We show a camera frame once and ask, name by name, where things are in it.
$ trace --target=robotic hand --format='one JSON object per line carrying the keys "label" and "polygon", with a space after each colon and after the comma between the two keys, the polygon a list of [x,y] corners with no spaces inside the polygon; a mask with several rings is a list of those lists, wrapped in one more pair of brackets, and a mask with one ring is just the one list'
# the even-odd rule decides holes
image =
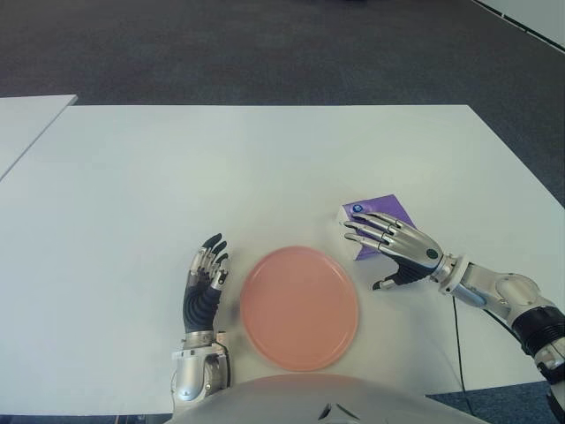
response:
{"label": "robotic hand", "polygon": [[549,381],[548,402],[558,420],[565,408],[565,316],[541,296],[526,276],[499,274],[469,262],[465,255],[444,254],[422,231],[383,213],[353,214],[343,223],[356,230],[345,238],[378,250],[398,263],[398,271],[373,284],[390,289],[429,276],[440,292],[451,294],[506,321],[526,354]]}
{"label": "robotic hand", "polygon": [[230,357],[225,333],[214,332],[215,313],[228,276],[228,254],[222,234],[208,239],[192,260],[183,301],[185,339],[173,353],[177,371],[171,381],[174,413],[230,386]]}

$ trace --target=black cable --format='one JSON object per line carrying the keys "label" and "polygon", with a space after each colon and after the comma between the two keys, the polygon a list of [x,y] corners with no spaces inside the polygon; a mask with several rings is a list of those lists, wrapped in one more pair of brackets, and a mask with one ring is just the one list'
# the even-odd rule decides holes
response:
{"label": "black cable", "polygon": [[228,348],[226,346],[224,346],[223,344],[221,344],[220,342],[215,341],[214,343],[216,343],[217,345],[220,345],[223,349],[223,352],[226,355],[226,367],[228,368],[228,375],[227,375],[227,382],[226,382],[226,386],[230,387],[231,386],[231,366],[230,366],[230,353],[228,352]]}
{"label": "black cable", "polygon": [[491,311],[487,311],[486,309],[483,309],[483,311],[486,312],[487,315],[489,315],[491,318],[493,318],[496,322],[498,322],[502,327],[504,327],[504,329],[510,333],[510,335],[515,338],[518,343],[521,345],[522,341],[518,338],[518,336],[516,334],[514,334],[514,331],[512,331],[504,322],[502,322],[502,320],[499,319],[498,316],[496,316],[495,314],[493,314]]}
{"label": "black cable", "polygon": [[469,408],[469,412],[473,417],[476,417],[473,408],[471,407],[471,401],[467,396],[467,389],[465,389],[465,380],[463,379],[463,364],[461,361],[461,344],[459,343],[459,323],[457,321],[457,305],[456,305],[456,298],[451,298],[453,300],[453,313],[456,317],[456,336],[457,336],[457,358],[459,360],[459,375],[461,376],[461,388],[463,389],[463,395],[465,396],[465,402],[467,403],[467,407]]}

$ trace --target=tabletop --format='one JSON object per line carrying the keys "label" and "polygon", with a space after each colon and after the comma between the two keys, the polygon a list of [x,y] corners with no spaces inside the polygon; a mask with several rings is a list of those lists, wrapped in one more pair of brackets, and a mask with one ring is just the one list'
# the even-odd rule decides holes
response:
{"label": "tabletop", "polygon": [[75,95],[0,98],[0,180]]}
{"label": "tabletop", "polygon": [[[262,256],[302,245],[358,295],[357,335],[321,372],[460,390],[451,298],[426,281],[370,291],[395,264],[346,259],[338,207],[391,193],[444,252],[529,276],[563,309],[563,208],[467,106],[67,108],[0,183],[0,413],[171,412],[187,268],[218,231],[235,382],[285,372],[249,343],[238,298]],[[468,389],[542,379],[458,309]]]}

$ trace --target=small box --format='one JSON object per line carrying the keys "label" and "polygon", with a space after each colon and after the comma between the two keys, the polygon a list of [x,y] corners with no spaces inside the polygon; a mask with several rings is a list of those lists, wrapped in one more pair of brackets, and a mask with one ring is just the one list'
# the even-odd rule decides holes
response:
{"label": "small box", "polygon": [[[392,215],[401,221],[409,223],[413,227],[416,227],[396,196],[390,194],[388,196],[377,197],[376,199],[367,199],[365,201],[353,201],[352,203],[347,203],[342,205],[337,212],[337,222],[339,223],[340,231],[342,234],[346,232],[352,232],[351,228],[343,226],[345,221],[351,221],[351,214],[354,213],[367,213],[367,212],[384,212],[385,214]],[[359,261],[376,254],[380,254],[374,249],[369,247],[361,246],[359,243],[354,243],[349,240],[344,240],[348,253],[351,259],[354,261]]]}

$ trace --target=pink plate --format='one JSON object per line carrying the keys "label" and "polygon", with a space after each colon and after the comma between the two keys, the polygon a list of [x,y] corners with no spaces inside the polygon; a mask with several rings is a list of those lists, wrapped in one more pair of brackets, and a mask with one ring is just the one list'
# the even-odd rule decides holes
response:
{"label": "pink plate", "polygon": [[261,259],[247,276],[241,317],[267,359],[291,371],[312,371],[337,360],[350,345],[357,296],[332,258],[310,247],[285,247]]}

